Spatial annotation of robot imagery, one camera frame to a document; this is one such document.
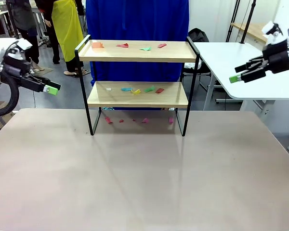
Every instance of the blue cloth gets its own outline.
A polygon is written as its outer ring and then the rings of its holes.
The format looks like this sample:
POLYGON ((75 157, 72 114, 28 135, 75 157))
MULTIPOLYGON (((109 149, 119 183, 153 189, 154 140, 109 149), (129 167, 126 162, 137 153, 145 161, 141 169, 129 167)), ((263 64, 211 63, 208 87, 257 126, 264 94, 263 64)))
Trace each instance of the blue cloth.
MULTIPOLYGON (((92 39, 185 41, 188 0, 87 0, 92 39)), ((182 64, 96 62, 98 80, 177 81, 182 64)), ((95 82, 91 63, 91 74, 95 82)))

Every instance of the red paper piece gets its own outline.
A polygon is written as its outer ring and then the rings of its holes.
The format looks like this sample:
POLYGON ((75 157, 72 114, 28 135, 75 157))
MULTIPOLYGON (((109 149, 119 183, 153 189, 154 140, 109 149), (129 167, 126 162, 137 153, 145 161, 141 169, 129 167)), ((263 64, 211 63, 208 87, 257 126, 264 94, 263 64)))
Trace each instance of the red paper piece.
POLYGON ((112 124, 112 121, 110 120, 109 117, 105 117, 105 120, 107 121, 108 124, 112 124))
POLYGON ((94 42, 92 43, 92 48, 104 48, 101 42, 94 42))
POLYGON ((160 93, 162 93, 163 91, 164 91, 163 88, 159 88, 155 93, 160 94, 160 93))
POLYGON ((128 48, 129 45, 128 45, 128 43, 124 43, 124 44, 117 45, 117 47, 128 48))
POLYGON ((159 45, 158 45, 158 48, 162 48, 162 47, 166 47, 166 46, 167 46, 166 43, 162 43, 162 44, 159 44, 159 45))

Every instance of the black pants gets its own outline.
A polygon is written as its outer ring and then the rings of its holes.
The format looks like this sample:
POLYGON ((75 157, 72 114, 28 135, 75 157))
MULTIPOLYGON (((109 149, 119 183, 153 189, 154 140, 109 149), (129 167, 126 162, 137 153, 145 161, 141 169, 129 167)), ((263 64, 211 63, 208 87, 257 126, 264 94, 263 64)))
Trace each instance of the black pants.
POLYGON ((56 31, 54 30, 54 27, 48 27, 46 25, 46 30, 48 33, 48 37, 50 40, 50 43, 52 44, 53 48, 53 62, 59 61, 60 60, 60 55, 59 55, 59 42, 56 36, 56 31))
POLYGON ((76 57, 71 61, 66 62, 66 67, 69 72, 75 72, 75 69, 77 68, 76 57))
POLYGON ((32 47, 28 50, 26 50, 25 55, 26 55, 26 60, 28 62, 35 62, 36 64, 39 63, 39 44, 38 44, 38 38, 36 36, 29 36, 28 32, 26 30, 22 30, 17 28, 21 34, 21 36, 28 40, 32 44, 32 47))

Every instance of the gray floor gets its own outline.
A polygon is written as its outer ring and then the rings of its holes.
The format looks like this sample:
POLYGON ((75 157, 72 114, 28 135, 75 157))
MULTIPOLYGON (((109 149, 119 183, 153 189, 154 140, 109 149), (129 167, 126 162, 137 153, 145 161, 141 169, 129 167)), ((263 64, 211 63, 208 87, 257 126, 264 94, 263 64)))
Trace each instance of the gray floor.
MULTIPOLYGON (((81 88, 79 79, 73 77, 67 77, 63 75, 66 70, 65 62, 61 60, 59 65, 53 64, 53 51, 51 48, 42 46, 40 48, 39 64, 43 67, 53 68, 54 70, 47 73, 45 77, 50 78, 52 81, 61 84, 61 90, 57 96, 49 95, 46 93, 34 93, 35 102, 37 108, 72 108, 72 109, 83 109, 84 104, 82 100, 81 88)), ((85 68, 90 69, 89 63, 85 63, 85 68)), ((86 93, 89 96, 92 89, 90 81, 92 77, 90 74, 84 77, 86 86, 86 93)), ((207 86, 210 82, 208 77, 202 77, 201 82, 207 86)), ((184 89, 189 96, 191 85, 191 77, 184 78, 184 89)), ((0 101, 8 101, 10 98, 10 90, 8 86, 2 84, 0 86, 0 101)), ((224 103, 216 104, 215 99, 225 98, 225 93, 214 92, 213 98, 210 103, 210 110, 225 110, 224 103)), ((206 92, 201 87, 195 87, 194 97, 192 102, 192 110, 202 110, 204 101, 206 99, 206 92)), ((34 108, 34 97, 31 90, 20 88, 20 98, 16 110, 21 108, 34 108)), ((226 104, 226 110, 239 110, 240 104, 228 103, 226 104)))

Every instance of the yellow skirt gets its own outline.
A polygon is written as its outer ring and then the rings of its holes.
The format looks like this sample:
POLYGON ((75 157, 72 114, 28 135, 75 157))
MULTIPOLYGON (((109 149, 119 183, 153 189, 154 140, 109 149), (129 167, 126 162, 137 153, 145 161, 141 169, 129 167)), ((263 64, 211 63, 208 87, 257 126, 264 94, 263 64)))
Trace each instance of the yellow skirt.
POLYGON ((83 40, 75 0, 55 1, 52 19, 64 60, 71 61, 75 57, 75 48, 83 40))

